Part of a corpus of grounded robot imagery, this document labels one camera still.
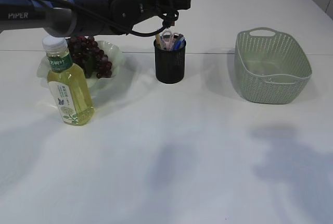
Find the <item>scissors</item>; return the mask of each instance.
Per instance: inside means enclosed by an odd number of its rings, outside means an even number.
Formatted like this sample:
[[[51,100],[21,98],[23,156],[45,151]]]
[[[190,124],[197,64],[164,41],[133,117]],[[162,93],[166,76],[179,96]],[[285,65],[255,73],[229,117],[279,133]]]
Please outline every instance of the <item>scissors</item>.
[[[175,39],[175,35],[179,35],[177,32],[172,32],[171,30],[165,30],[162,33],[162,45],[167,51],[171,51],[173,49],[173,41]]]

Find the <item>bottle label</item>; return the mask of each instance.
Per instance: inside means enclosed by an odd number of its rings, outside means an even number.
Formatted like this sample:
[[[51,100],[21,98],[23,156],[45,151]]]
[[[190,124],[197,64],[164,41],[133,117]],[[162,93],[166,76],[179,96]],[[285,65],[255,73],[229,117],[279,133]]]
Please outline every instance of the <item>bottle label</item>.
[[[78,124],[78,115],[75,111],[69,87],[61,82],[49,82],[48,86],[50,87],[63,121],[71,124]]]
[[[50,63],[52,71],[54,72],[62,72],[66,69],[69,69],[73,65],[73,61],[70,54],[68,54],[63,58],[49,57],[48,61]]]

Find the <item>plastic bottle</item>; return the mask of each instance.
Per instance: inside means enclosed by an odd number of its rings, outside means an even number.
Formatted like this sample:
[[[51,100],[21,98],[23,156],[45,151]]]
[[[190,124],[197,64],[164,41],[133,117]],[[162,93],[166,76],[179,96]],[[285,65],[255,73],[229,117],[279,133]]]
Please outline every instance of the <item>plastic bottle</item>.
[[[51,70],[47,82],[64,123],[82,126],[94,114],[84,71],[73,63],[65,38],[47,36],[43,48]]]

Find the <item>bottle neck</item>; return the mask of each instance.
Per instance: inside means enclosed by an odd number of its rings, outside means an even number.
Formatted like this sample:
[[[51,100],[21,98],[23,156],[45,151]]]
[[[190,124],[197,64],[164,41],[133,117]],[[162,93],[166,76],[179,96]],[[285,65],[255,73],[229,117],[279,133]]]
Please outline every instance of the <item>bottle neck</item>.
[[[72,57],[68,50],[57,54],[47,53],[47,58],[53,72],[63,72],[73,65]]]

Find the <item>green label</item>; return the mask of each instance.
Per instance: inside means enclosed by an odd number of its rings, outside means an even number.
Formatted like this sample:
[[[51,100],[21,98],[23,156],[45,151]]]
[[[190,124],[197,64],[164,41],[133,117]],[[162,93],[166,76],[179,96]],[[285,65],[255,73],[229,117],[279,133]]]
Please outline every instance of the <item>green label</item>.
[[[48,61],[50,62],[51,69],[54,72],[62,72],[66,69],[69,69],[73,65],[73,61],[70,54],[68,54],[63,58],[49,57]]]

